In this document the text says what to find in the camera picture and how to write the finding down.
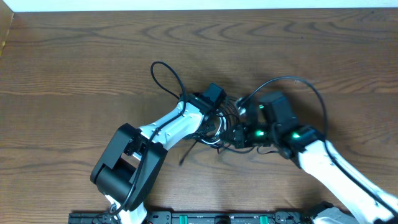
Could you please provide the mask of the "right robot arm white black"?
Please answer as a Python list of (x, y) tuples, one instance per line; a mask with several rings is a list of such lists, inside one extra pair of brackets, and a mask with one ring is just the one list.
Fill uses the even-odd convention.
[(241, 123), (225, 132), (223, 139), (237, 149), (276, 147), (283, 158), (320, 181), (359, 223), (397, 223), (397, 197), (362, 175), (310, 125)]

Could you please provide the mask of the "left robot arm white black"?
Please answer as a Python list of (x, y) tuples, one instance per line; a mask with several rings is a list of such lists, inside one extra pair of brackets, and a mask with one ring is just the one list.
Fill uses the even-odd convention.
[(150, 193), (170, 148), (197, 132), (226, 95), (203, 93), (181, 97), (170, 113), (135, 128), (120, 126), (95, 165), (90, 180), (111, 202), (104, 222), (142, 223)]

